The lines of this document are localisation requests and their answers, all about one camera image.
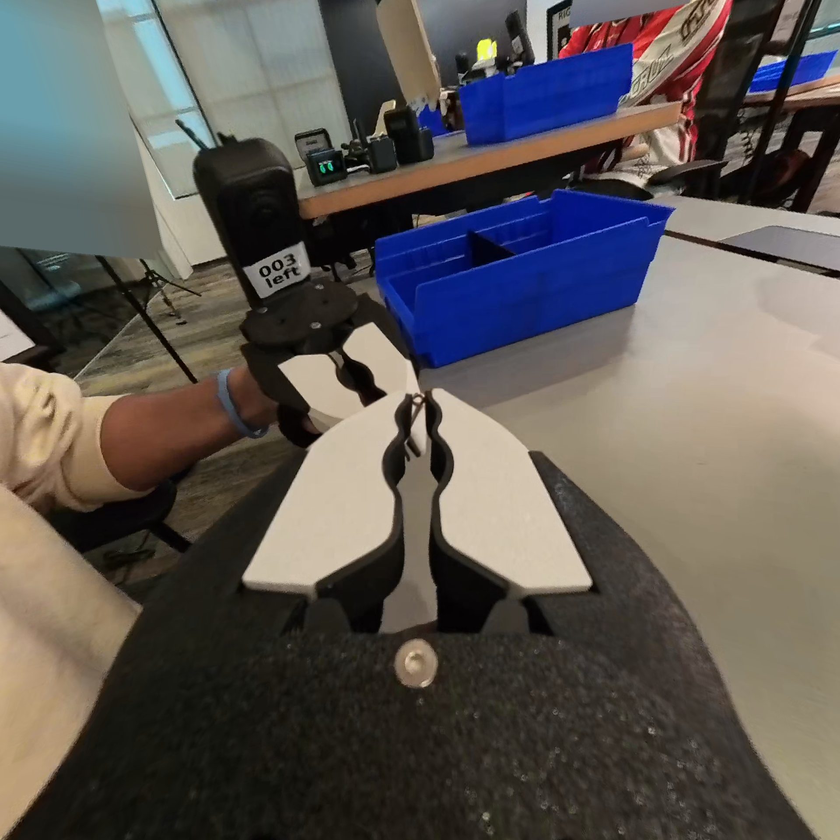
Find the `person's left forearm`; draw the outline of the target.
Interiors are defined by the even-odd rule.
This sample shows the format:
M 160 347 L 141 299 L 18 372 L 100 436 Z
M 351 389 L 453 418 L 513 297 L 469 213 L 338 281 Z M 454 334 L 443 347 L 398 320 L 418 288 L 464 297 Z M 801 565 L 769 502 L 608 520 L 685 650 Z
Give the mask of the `person's left forearm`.
M 236 443 L 216 377 L 168 392 L 85 396 L 58 373 L 2 363 L 2 486 L 31 508 L 140 497 Z

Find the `black backpack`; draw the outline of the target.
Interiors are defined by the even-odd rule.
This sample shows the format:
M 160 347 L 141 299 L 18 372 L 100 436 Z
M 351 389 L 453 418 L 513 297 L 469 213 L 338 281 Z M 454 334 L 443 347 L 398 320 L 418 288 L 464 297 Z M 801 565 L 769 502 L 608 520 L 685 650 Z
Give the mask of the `black backpack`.
M 809 180 L 812 157 L 803 150 L 777 150 L 763 161 L 751 203 L 762 206 L 782 204 Z

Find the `person's cream sweater torso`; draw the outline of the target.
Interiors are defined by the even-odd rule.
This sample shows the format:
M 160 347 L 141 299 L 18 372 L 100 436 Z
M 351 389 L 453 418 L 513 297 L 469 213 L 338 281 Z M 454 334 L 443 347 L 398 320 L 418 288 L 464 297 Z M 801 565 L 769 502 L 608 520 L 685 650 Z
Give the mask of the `person's cream sweater torso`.
M 140 611 L 2 489 L 2 837 L 78 740 Z

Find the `long metal bolt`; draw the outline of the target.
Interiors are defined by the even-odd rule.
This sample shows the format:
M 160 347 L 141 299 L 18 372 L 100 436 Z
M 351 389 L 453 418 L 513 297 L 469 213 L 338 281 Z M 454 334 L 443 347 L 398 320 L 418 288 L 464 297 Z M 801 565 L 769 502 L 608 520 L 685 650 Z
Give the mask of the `long metal bolt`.
M 427 420 L 426 420 L 426 395 L 423 392 L 415 392 L 411 395 L 411 412 L 409 414 L 406 429 L 405 448 L 408 459 L 419 459 L 426 453 L 427 448 Z

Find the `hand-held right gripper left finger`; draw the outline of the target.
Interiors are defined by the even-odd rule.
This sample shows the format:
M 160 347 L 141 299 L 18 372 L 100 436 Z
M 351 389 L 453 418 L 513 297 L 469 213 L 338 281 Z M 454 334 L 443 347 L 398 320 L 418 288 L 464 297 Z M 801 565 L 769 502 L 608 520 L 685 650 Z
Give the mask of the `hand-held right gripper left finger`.
M 367 627 L 403 576 L 407 394 L 342 420 L 308 450 L 241 579 L 252 592 L 338 602 Z

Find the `dark table inset panel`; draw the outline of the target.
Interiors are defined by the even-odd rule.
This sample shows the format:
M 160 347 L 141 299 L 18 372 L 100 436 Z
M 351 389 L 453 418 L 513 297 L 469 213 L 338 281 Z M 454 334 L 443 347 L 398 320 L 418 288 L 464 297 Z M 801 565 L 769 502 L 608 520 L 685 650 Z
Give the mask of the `dark table inset panel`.
M 771 225 L 721 240 L 722 245 L 832 272 L 839 271 L 839 236 Z

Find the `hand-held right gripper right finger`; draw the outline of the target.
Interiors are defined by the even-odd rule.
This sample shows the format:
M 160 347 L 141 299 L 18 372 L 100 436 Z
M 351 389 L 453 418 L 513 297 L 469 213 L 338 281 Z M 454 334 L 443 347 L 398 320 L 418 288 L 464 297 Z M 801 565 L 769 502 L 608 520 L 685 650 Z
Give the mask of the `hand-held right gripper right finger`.
M 427 393 L 426 419 L 438 630 L 477 633 L 502 602 L 590 592 L 592 575 L 526 445 L 443 389 Z

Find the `black charger box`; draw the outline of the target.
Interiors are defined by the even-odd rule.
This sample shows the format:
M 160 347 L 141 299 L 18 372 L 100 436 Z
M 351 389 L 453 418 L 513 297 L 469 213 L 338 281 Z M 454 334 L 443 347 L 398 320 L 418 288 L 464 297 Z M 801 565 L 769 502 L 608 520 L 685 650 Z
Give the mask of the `black charger box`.
M 400 166 L 414 165 L 434 158 L 434 137 L 408 106 L 391 108 L 384 113 L 385 132 L 394 145 Z

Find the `blue plastic divided bin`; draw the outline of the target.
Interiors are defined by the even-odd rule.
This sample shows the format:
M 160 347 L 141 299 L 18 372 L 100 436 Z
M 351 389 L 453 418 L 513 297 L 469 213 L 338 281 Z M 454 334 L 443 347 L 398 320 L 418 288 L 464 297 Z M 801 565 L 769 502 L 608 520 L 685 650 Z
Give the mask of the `blue plastic divided bin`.
M 635 305 L 674 208 L 572 190 L 379 238 L 375 279 L 441 368 Z

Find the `small blue plastic bin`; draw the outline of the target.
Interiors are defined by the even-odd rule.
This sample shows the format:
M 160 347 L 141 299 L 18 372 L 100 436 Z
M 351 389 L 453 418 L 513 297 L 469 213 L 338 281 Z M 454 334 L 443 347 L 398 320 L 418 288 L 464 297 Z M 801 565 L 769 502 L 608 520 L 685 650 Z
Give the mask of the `small blue plastic bin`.
M 463 115 L 457 110 L 442 115 L 439 109 L 432 109 L 426 105 L 416 114 L 416 119 L 419 127 L 428 130 L 433 139 L 462 133 L 465 130 Z

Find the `blue wristband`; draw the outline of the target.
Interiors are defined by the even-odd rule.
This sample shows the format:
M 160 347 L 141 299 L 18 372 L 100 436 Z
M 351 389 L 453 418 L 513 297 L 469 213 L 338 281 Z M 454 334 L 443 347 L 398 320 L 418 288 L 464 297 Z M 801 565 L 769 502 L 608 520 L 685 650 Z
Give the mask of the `blue wristband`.
M 216 375 L 216 399 L 222 407 L 227 420 L 242 438 L 260 439 L 265 437 L 268 427 L 252 427 L 240 415 L 229 386 L 229 378 L 233 369 L 224 369 Z

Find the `black office chair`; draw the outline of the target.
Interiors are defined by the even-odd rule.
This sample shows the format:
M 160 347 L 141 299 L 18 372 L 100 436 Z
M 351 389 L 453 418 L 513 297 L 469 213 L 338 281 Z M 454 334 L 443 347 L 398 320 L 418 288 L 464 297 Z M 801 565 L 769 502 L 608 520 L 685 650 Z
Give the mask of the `black office chair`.
M 193 465 L 182 469 L 141 498 L 109 503 L 89 512 L 57 508 L 47 515 L 47 522 L 79 553 L 99 550 L 140 532 L 149 532 L 184 553 L 191 548 L 191 541 L 166 519 L 175 505 L 179 484 L 193 469 Z
M 703 77 L 696 105 L 695 160 L 653 175 L 644 187 L 651 196 L 703 197 L 717 186 L 730 137 L 753 75 L 781 15 L 783 1 L 736 1 L 717 52 Z

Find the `black monitor screen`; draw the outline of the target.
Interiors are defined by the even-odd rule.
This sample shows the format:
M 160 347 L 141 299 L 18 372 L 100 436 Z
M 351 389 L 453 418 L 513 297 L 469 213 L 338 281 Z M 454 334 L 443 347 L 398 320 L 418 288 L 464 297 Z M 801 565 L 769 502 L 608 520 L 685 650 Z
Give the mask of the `black monitor screen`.
M 318 3 L 349 121 L 373 127 L 383 102 L 402 95 L 377 24 L 374 1 Z M 505 19 L 513 10 L 526 22 L 526 3 L 509 1 L 418 1 L 433 56 L 445 87 L 457 82 L 459 53 L 476 59 L 480 40 L 497 42 L 507 55 L 511 44 Z

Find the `wooden display board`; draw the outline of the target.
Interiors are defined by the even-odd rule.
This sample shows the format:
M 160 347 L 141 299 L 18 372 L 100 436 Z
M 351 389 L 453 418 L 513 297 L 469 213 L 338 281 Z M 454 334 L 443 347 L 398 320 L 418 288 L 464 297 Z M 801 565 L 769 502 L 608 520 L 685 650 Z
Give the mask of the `wooden display board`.
M 375 15 L 406 104 L 437 110 L 443 86 L 417 2 L 377 1 Z

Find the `large blue plastic bin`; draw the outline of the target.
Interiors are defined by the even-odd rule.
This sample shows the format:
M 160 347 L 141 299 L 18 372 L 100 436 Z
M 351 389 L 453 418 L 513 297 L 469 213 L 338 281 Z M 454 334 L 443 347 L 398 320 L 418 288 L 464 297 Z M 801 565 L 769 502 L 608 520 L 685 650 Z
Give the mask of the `large blue plastic bin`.
M 459 91 L 470 146 L 505 143 L 613 115 L 632 86 L 632 44 L 497 73 Z

